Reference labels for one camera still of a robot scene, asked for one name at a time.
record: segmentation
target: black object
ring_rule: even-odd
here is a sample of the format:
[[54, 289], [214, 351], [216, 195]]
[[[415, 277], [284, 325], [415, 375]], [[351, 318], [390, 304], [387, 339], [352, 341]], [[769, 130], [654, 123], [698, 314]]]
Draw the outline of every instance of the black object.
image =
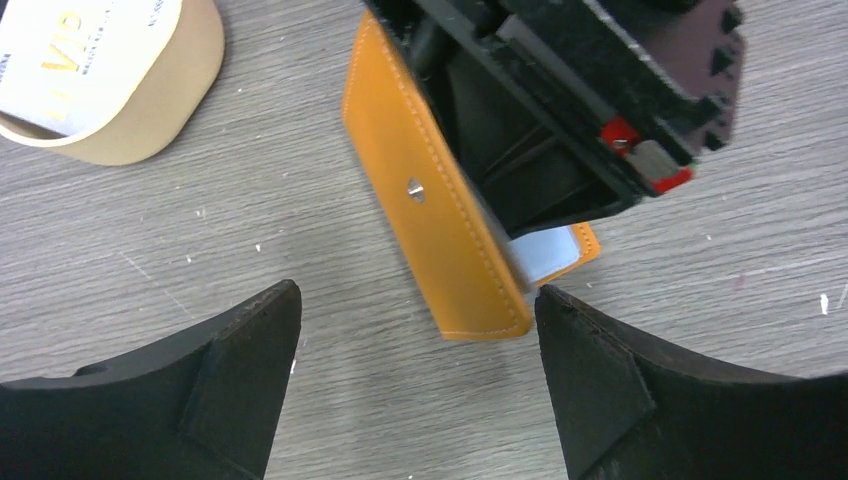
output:
[[0, 384], [0, 478], [263, 478], [300, 314], [287, 280], [72, 377]]
[[507, 233], [615, 215], [730, 138], [734, 0], [365, 0]]
[[848, 478], [848, 373], [725, 363], [553, 287], [536, 318], [571, 480]]

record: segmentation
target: tan bowl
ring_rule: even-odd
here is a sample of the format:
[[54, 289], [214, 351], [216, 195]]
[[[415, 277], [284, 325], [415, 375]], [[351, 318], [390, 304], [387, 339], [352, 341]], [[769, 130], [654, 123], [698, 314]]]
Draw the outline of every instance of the tan bowl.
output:
[[57, 137], [0, 113], [0, 135], [97, 165], [128, 165], [156, 155], [183, 129], [209, 91], [224, 58], [224, 26], [214, 0], [181, 0], [170, 40], [147, 73], [129, 83], [104, 124]]

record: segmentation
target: orange wallet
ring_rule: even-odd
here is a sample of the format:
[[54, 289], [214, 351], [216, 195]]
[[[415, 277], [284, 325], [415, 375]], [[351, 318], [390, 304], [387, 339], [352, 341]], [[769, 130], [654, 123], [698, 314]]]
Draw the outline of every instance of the orange wallet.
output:
[[455, 161], [427, 101], [373, 15], [353, 48], [345, 127], [442, 336], [496, 340], [530, 330], [525, 295], [600, 253], [588, 224], [571, 229], [575, 261], [525, 279]]

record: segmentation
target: red component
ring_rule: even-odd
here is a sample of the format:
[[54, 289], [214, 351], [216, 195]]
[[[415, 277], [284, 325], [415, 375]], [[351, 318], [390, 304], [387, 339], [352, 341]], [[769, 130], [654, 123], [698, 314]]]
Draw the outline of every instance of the red component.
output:
[[688, 182], [689, 180], [692, 180], [694, 174], [695, 172], [693, 172], [691, 168], [683, 167], [680, 169], [679, 172], [677, 172], [677, 175], [673, 177], [664, 178], [659, 182], [655, 183], [654, 188], [660, 193], [665, 193], [671, 190], [672, 188], [677, 188], [683, 185], [684, 183]]
[[642, 141], [642, 136], [621, 117], [613, 118], [601, 129], [601, 138], [622, 158]]

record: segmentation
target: wood grain tabletop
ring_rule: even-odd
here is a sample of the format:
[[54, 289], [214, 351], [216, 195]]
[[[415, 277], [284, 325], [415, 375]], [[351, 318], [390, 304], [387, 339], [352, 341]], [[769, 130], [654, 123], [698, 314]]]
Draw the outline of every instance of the wood grain tabletop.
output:
[[[566, 478], [535, 333], [440, 338], [345, 135], [360, 2], [218, 3], [220, 78], [160, 156], [103, 168], [0, 141], [0, 381], [69, 375], [292, 278], [303, 331], [267, 478]], [[600, 258], [556, 284], [723, 360], [846, 370], [848, 2], [739, 3], [734, 143], [594, 223]]]

